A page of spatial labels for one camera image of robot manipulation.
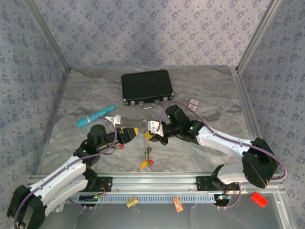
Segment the orange paper tag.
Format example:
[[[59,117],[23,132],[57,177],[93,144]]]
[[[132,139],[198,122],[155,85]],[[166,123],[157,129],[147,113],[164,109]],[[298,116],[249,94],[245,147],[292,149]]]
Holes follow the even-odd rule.
[[[179,197],[174,197],[173,203],[177,212],[183,211],[183,206]]]

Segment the aluminium frame bar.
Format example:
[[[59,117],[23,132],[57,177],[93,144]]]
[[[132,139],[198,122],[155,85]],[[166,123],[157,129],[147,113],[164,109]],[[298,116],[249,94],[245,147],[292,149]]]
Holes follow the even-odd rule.
[[[47,152],[47,148],[51,139],[51,134],[55,125],[55,121],[56,121],[56,117],[58,114],[58,110],[61,104],[61,100],[65,91],[65,87],[69,78],[69,74],[70,74],[71,69],[68,69],[67,71],[64,71],[61,83],[59,85],[59,90],[56,94],[54,103],[53,103],[53,107],[51,109],[51,114],[49,116],[49,121],[47,123],[47,128],[46,131],[44,133],[43,139],[42,139],[42,150],[40,153],[37,154],[37,159],[35,162],[35,169],[33,171],[33,175],[39,175],[41,173],[41,169],[42,169],[42,165],[43,165],[43,161]]]
[[[258,188],[266,188],[269,182],[282,179],[280,176],[276,176],[276,171],[280,166],[280,162],[272,152],[270,146],[262,139],[241,76],[235,68],[231,68],[231,73],[250,136],[250,143],[259,148],[259,150],[257,150],[251,147],[243,152],[243,172],[249,183]]]
[[[59,45],[57,44],[55,37],[53,36],[51,30],[49,29],[45,19],[43,18],[43,15],[40,12],[35,1],[34,0],[22,0],[22,1],[24,2],[24,4],[27,7],[31,16],[33,17],[33,20],[37,24],[39,30],[41,31],[45,41],[49,45],[53,54],[59,61],[60,66],[62,67],[62,69],[65,72],[69,73],[71,68],[70,68],[68,62],[66,61],[66,58],[65,58],[63,52],[61,51]]]
[[[252,55],[254,54],[256,48],[258,47],[260,41],[262,40],[266,30],[269,28],[275,14],[277,13],[279,7],[281,6],[283,0],[270,0],[260,22],[258,23],[237,67],[237,73],[241,74],[247,64],[249,63]]]

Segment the metal keychain with rings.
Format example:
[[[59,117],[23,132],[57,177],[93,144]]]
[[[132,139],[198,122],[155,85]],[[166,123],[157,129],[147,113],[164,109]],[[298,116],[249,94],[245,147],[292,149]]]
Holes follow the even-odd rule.
[[[145,139],[145,137],[144,137],[144,134],[146,132],[148,132],[148,130],[144,126],[142,128],[142,135],[143,135],[143,142],[144,142],[144,158],[145,158],[145,161],[149,162],[150,161],[150,154],[149,155],[146,154],[146,149],[148,149],[148,147],[149,147],[149,140]]]

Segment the teal pen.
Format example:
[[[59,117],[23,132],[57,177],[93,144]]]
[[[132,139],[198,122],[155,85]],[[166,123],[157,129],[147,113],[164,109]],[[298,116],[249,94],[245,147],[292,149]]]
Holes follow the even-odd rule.
[[[98,119],[100,116],[103,116],[109,112],[111,112],[112,110],[114,110],[116,108],[115,105],[111,105],[111,106],[108,106],[106,108],[103,108],[102,110],[96,112],[96,113],[93,113],[85,118],[82,118],[80,120],[77,121],[77,126],[79,128],[83,128],[85,126],[87,126],[89,123],[95,121],[96,119]]]

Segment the left circuit board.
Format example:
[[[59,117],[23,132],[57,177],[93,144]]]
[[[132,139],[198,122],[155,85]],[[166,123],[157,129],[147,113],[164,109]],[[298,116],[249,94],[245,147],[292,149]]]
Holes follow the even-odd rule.
[[[98,202],[104,197],[106,197],[105,194],[80,195],[79,196],[79,201],[80,202]]]

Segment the black carry case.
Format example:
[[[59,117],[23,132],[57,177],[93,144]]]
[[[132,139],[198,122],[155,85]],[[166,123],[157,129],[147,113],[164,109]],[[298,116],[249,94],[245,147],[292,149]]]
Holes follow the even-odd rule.
[[[127,73],[121,76],[124,105],[144,105],[169,101],[174,91],[168,70]]]

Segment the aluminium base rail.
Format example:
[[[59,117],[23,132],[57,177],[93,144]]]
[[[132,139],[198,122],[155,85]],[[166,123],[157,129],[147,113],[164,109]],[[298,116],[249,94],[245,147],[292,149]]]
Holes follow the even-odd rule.
[[[30,175],[26,185],[34,184],[49,174]],[[111,194],[188,194],[198,192],[197,177],[210,177],[211,173],[195,172],[118,172],[98,173],[98,177],[112,177]],[[251,183],[241,183],[242,194],[250,194],[254,191],[260,193],[284,193],[282,181],[271,180],[264,189],[258,188]]]

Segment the right circuit board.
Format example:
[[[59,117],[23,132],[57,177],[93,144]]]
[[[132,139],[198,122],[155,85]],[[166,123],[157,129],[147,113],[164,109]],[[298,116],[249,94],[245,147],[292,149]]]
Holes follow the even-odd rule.
[[[229,202],[231,200],[231,195],[229,194],[215,194],[214,195],[215,203],[214,205],[220,206],[220,207],[227,207],[229,205]]]

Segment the beige binder clip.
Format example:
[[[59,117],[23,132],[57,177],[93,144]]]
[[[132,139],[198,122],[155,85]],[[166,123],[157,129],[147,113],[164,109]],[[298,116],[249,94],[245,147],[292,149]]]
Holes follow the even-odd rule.
[[[139,203],[138,198],[136,196],[132,196],[128,199],[126,199],[126,205],[128,208],[132,208],[134,213],[139,213],[139,210],[137,208],[137,204]]]

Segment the red plastic block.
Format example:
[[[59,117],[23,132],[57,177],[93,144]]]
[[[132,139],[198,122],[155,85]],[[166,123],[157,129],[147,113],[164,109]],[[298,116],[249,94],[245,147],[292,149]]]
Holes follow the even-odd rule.
[[[251,194],[251,199],[260,207],[265,207],[268,204],[268,200],[264,198],[260,193],[254,192]]]

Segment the circuit board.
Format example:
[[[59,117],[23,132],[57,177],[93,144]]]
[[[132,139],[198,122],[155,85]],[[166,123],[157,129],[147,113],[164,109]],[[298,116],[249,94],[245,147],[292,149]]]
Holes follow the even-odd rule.
[[[220,206],[220,207],[227,207],[229,205],[229,202],[231,200],[231,195],[229,194],[215,194],[214,195],[215,203],[214,205]]]
[[[79,201],[80,202],[98,202],[104,197],[106,197],[105,194],[80,195],[79,196]]]

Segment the small red white card packet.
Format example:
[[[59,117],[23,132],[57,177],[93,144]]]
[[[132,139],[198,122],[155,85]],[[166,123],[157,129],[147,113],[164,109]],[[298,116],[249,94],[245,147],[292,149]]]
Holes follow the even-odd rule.
[[[198,100],[195,100],[195,99],[192,99],[190,98],[189,101],[188,101],[188,107],[196,112],[198,110],[198,106],[199,106],[199,101]]]

